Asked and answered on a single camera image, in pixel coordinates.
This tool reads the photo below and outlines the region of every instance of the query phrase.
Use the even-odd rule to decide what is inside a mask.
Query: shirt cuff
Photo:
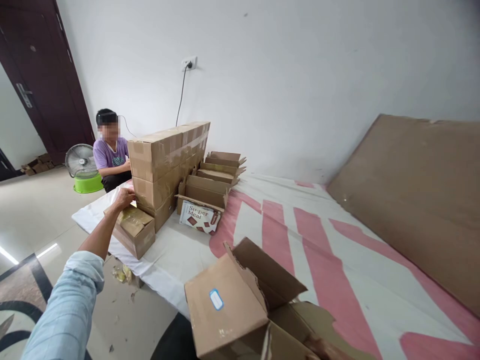
[[[90,251],[77,251],[70,256],[65,264],[66,271],[74,271],[90,278],[99,294],[104,289],[104,260]]]

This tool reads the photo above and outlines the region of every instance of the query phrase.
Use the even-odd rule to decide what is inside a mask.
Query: cable
[[[180,115],[180,107],[182,106],[182,99],[184,97],[184,85],[185,85],[185,75],[187,74],[187,68],[191,69],[193,66],[192,62],[190,61],[186,66],[185,70],[183,70],[183,82],[181,83],[181,96],[180,96],[180,105],[178,105],[178,113],[176,114],[176,122],[175,127],[177,127],[179,123],[179,115]]]
[[[125,118],[125,116],[123,115],[119,115],[118,117],[122,117],[123,118],[123,121],[125,121],[125,126],[126,126],[126,129],[128,130],[128,132],[130,133],[130,135],[132,135],[134,138],[136,138],[135,135],[132,134],[132,132],[130,131],[129,129],[129,126],[127,125],[127,119]]]

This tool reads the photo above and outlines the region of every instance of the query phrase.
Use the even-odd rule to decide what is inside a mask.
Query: pink and white mattress cover
[[[118,191],[73,220],[91,233]],[[327,309],[352,346],[378,359],[480,359],[480,320],[317,184],[244,174],[214,236],[175,212],[140,260],[114,237],[109,251],[188,317],[185,282],[244,237],[307,286],[300,300]]]

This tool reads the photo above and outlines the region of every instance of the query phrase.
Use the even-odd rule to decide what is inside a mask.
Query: bed
[[[118,191],[73,220],[91,233]],[[188,317],[185,282],[223,255],[224,241],[244,237],[308,288],[299,299],[327,309],[352,346],[378,359],[480,358],[480,320],[318,184],[244,174],[214,236],[179,224],[174,213],[140,260],[114,237],[109,252]]]

